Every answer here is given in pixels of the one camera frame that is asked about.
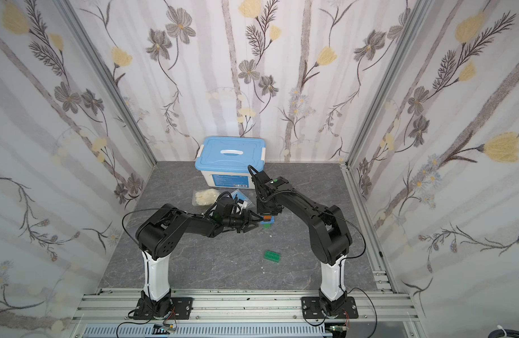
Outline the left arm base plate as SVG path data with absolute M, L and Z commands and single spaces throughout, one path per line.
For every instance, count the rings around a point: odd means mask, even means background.
M 163 298 L 151 302 L 149 298 L 138 300 L 137 306 L 128 315 L 133 320 L 162 320 L 172 315 L 177 320 L 188 320 L 193 309 L 192 297 Z

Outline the long green lego brick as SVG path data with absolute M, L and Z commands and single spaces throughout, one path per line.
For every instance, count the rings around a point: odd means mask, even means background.
M 273 252 L 273 251 L 270 251 L 270 250 L 266 250 L 264 255 L 263 255 L 263 258 L 267 261 L 271 261 L 271 262 L 274 262 L 274 263 L 279 263 L 280 260 L 281 260 L 281 255 L 280 253 L 276 253 L 276 252 Z

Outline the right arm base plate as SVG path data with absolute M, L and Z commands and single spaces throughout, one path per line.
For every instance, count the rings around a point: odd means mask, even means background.
M 329 301 L 324 297 L 302 297 L 303 318 L 311 319 L 358 319 L 359 313 L 353 297 L 341 297 Z

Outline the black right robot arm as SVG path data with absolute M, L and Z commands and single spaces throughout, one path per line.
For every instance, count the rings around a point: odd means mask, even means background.
M 327 318 L 341 314 L 349 293 L 344 282 L 345 263 L 366 253 L 366 242 L 363 242 L 361 253 L 349 255 L 352 245 L 349 228 L 361 230 L 344 218 L 339 207 L 327 207 L 311 200 L 286 178 L 270 178 L 253 166 L 248 166 L 248 172 L 255 186 L 260 215 L 275 216 L 287 209 L 307 225 L 312 252 L 321 262 L 320 309 Z

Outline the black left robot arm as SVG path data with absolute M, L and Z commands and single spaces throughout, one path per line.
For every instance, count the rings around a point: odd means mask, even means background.
M 165 319 L 175 310 L 169 284 L 169 258 L 184 234 L 214 238 L 225 232 L 246 233 L 263 220 L 229 192 L 221 193 L 201 214 L 191 214 L 172 204 L 155 209 L 132 237 L 144 259 L 145 279 L 140 299 L 129 318 Z

